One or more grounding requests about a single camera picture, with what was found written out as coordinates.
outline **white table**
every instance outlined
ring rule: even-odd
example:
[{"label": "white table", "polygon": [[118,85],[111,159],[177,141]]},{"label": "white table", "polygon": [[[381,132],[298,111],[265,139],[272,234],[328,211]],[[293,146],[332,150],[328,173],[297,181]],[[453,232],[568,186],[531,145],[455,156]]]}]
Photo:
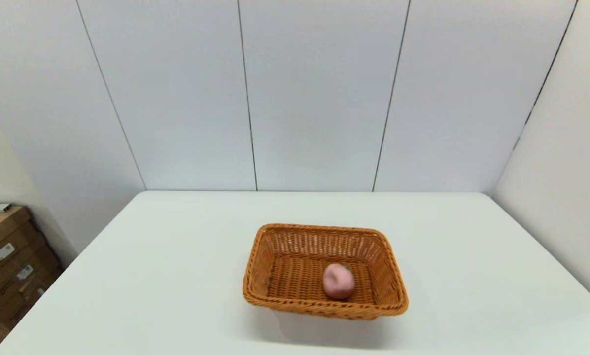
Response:
[{"label": "white table", "polygon": [[[269,222],[379,229],[408,311],[348,321],[247,304],[247,258]],[[45,293],[0,355],[363,349],[590,355],[590,294],[484,195],[148,191]]]}]

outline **basket rim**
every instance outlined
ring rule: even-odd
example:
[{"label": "basket rim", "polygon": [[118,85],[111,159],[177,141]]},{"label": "basket rim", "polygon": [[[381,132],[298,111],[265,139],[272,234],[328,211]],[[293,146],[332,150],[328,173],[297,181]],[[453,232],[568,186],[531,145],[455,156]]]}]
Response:
[{"label": "basket rim", "polygon": [[[298,299],[298,298],[281,298],[281,297],[270,297],[270,296],[262,296],[254,292],[250,287],[250,278],[252,277],[251,270],[255,263],[257,247],[259,242],[262,239],[262,236],[266,229],[270,228],[297,228],[297,229],[309,229],[309,230],[327,230],[327,231],[360,231],[360,232],[368,232],[371,234],[376,235],[380,238],[380,241],[385,245],[385,253],[387,256],[390,256],[391,261],[393,262],[392,265],[392,272],[394,281],[399,285],[398,292],[401,294],[401,299],[403,301],[398,303],[388,303],[385,305],[372,305],[372,304],[364,304],[364,303],[354,303],[354,302],[344,302],[344,301],[321,301],[321,300],[310,300],[310,299]],[[262,225],[259,227],[256,233],[256,238],[253,243],[253,247],[251,250],[251,254],[249,256],[249,261],[247,263],[247,268],[244,275],[243,281],[243,295],[244,298],[251,304],[259,305],[259,303],[272,303],[273,305],[288,305],[288,304],[297,304],[302,306],[328,306],[328,307],[336,307],[336,308],[359,308],[363,310],[378,310],[380,311],[380,315],[399,315],[405,312],[408,308],[409,299],[407,295],[407,290],[405,288],[404,282],[402,280],[402,276],[399,272],[398,262],[393,254],[393,249],[389,244],[387,236],[385,236],[381,231],[371,228],[360,228],[360,227],[339,227],[333,225],[310,225],[310,224],[285,224],[285,223],[269,223]]]}]

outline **pink potato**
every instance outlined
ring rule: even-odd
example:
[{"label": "pink potato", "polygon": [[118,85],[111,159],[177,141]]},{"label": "pink potato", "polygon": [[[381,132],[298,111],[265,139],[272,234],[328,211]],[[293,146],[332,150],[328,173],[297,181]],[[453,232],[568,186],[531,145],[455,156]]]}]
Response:
[{"label": "pink potato", "polygon": [[354,276],[340,264],[330,264],[323,273],[323,289],[329,297],[345,299],[354,292]]}]

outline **white label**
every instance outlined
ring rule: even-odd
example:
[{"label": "white label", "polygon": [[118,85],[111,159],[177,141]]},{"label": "white label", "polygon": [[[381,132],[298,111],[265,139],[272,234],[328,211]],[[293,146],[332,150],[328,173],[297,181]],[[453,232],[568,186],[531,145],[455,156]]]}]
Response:
[{"label": "white label", "polygon": [[31,265],[27,265],[17,274],[17,278],[19,281],[23,281],[32,273],[32,271],[34,271],[34,268]]},{"label": "white label", "polygon": [[12,243],[6,244],[0,249],[0,261],[7,258],[13,251],[15,251],[15,247],[12,246]]}]

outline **orange wicker basket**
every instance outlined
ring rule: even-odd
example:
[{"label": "orange wicker basket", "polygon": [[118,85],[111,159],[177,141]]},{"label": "orange wicker basket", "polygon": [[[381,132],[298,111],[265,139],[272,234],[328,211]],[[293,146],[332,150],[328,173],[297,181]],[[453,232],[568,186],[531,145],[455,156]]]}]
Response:
[{"label": "orange wicker basket", "polygon": [[[344,301],[323,290],[331,263],[351,269],[356,290]],[[372,320],[400,315],[407,290],[387,238],[374,229],[267,224],[257,231],[243,281],[244,298],[277,311]]]}]

